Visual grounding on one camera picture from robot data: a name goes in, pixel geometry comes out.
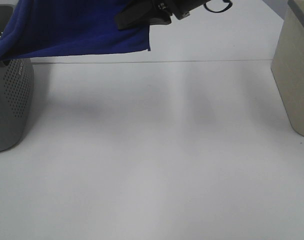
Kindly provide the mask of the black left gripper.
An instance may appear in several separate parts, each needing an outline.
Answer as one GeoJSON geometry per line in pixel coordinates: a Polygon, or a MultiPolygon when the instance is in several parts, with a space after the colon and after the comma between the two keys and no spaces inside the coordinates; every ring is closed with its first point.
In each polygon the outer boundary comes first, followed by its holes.
{"type": "Polygon", "coordinates": [[[181,20],[190,11],[207,2],[208,0],[131,0],[114,20],[120,31],[142,24],[169,25],[172,23],[172,15],[181,20]]]}

